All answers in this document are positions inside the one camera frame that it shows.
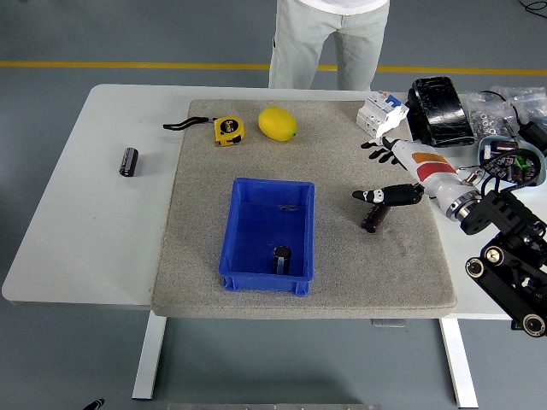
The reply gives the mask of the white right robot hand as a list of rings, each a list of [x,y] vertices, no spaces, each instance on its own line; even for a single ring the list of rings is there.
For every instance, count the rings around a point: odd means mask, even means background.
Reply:
[[[418,203],[423,195],[435,199],[449,219],[462,221],[479,202],[476,188],[465,184],[456,170],[432,146],[418,141],[381,137],[362,145],[377,146],[369,157],[380,163],[399,164],[415,180],[413,184],[397,184],[375,190],[356,190],[355,199],[387,207]]]

